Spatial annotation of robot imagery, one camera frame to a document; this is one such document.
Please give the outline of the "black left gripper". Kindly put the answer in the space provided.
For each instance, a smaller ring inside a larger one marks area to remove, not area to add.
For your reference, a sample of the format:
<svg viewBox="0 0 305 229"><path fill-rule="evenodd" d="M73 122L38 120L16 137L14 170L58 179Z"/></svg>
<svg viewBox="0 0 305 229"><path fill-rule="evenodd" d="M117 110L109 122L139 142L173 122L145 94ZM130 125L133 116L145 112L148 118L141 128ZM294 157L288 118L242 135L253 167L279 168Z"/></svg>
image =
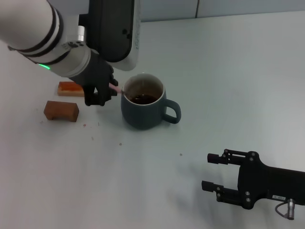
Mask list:
<svg viewBox="0 0 305 229"><path fill-rule="evenodd" d="M87 106L104 106L107 101L111 100L112 90L109 83L118 86L118 81L114 78L113 73L114 69L100 55L91 51L86 67L81 73L70 79L83 88Z"/></svg>

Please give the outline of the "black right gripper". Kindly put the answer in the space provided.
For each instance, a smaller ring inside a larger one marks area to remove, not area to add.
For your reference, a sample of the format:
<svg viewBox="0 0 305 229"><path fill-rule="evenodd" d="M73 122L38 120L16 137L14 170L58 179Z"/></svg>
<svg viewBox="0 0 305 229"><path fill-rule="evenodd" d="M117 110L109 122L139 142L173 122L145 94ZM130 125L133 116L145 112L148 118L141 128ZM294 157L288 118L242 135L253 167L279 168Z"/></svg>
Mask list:
<svg viewBox="0 0 305 229"><path fill-rule="evenodd" d="M225 149L221 155L208 154L208 163L240 165L238 190L202 181L202 190L216 193L216 201L241 203L244 209L252 209L256 201L266 198L285 202L293 199L305 204L305 173L270 167L262 163L257 152L240 152Z"/></svg>

